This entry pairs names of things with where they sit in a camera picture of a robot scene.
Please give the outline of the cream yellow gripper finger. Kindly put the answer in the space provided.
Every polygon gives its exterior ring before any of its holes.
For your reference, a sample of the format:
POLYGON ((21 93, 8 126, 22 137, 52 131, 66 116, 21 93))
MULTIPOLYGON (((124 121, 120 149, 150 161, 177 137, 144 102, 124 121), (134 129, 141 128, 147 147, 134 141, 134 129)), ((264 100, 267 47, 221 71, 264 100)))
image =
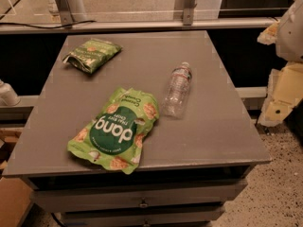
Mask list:
POLYGON ((281 70, 273 69, 258 123, 265 127, 281 124, 302 99, 303 64, 288 62, 281 70))

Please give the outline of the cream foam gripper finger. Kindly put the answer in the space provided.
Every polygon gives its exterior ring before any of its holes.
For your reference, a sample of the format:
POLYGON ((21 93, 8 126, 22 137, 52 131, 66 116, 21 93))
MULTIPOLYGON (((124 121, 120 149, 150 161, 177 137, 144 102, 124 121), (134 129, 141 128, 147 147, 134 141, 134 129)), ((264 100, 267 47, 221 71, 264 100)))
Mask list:
POLYGON ((260 44, 274 44, 277 39, 278 26, 279 22, 272 23, 258 35, 257 41, 260 44))

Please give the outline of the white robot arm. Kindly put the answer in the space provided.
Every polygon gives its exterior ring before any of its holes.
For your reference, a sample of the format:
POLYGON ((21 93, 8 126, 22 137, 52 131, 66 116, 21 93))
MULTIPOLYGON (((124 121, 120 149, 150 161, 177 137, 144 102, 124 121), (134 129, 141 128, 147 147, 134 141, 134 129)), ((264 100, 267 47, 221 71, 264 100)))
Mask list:
POLYGON ((303 0, 295 0, 278 22, 259 34, 257 41, 274 44, 276 54, 287 62, 282 69, 271 71, 258 118, 260 125, 274 127, 303 99, 303 0))

